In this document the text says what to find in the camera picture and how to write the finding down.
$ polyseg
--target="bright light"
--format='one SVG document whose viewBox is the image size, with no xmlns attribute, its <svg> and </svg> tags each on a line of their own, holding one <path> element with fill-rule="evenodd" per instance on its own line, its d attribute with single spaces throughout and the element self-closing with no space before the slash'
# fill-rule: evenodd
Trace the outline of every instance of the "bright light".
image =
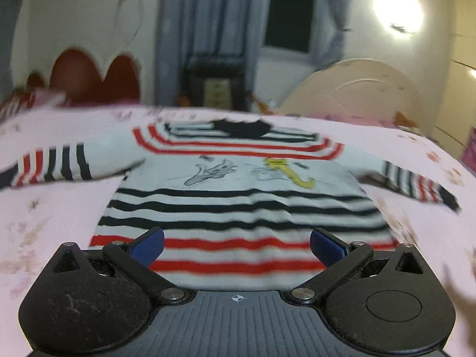
<svg viewBox="0 0 476 357">
<path fill-rule="evenodd" d="M 402 33 L 417 32 L 423 22 L 418 0 L 375 0 L 374 9 L 385 27 Z"/>
</svg>

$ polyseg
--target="beige round object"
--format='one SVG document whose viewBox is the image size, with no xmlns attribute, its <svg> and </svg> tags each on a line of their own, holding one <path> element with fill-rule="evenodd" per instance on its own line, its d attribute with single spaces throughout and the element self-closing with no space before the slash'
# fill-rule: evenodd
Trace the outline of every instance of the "beige round object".
<svg viewBox="0 0 476 357">
<path fill-rule="evenodd" d="M 316 112 L 393 119 L 400 111 L 421 122 L 421 104 L 412 81 L 372 59 L 344 60 L 317 71 L 286 98 L 279 113 Z"/>
</svg>

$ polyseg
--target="sweater sleeve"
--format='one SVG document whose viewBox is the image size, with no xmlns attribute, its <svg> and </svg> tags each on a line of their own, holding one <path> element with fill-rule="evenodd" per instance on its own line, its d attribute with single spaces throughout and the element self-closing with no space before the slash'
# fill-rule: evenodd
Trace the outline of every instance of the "sweater sleeve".
<svg viewBox="0 0 476 357">
<path fill-rule="evenodd" d="M 113 176 L 140 164 L 145 150 L 131 130 L 91 142 L 39 148 L 0 170 L 0 189 L 52 181 L 82 181 Z"/>
<path fill-rule="evenodd" d="M 422 202 L 443 203 L 455 212 L 460 209 L 455 196 L 439 183 L 353 146 L 345 145 L 335 162 L 349 169 L 357 178 L 369 176 L 407 197 Z"/>
</svg>

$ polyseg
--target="blue pad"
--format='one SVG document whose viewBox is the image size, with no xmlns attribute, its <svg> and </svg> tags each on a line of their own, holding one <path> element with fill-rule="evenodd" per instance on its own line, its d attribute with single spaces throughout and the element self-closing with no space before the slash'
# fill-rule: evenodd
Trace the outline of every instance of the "blue pad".
<svg viewBox="0 0 476 357">
<path fill-rule="evenodd" d="M 129 255 L 137 262 L 141 263 L 142 266 L 149 267 L 163 252 L 164 242 L 164 231 L 158 229 L 156 232 L 132 247 L 129 251 Z"/>
<path fill-rule="evenodd" d="M 326 267 L 332 266 L 346 256 L 344 248 L 316 230 L 312 231 L 310 242 L 312 253 Z"/>
</svg>

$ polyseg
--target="yellow graphic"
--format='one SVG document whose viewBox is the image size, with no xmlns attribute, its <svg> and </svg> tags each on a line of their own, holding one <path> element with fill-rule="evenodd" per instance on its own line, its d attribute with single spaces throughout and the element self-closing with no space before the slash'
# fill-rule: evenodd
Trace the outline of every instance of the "yellow graphic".
<svg viewBox="0 0 476 357">
<path fill-rule="evenodd" d="M 309 181 L 301 180 L 299 175 L 289 167 L 285 159 L 266 158 L 265 164 L 270 169 L 280 170 L 281 172 L 283 172 L 292 182 L 294 182 L 299 187 L 310 189 L 313 188 L 316 184 L 316 180 L 313 178 L 310 178 Z"/>
</svg>

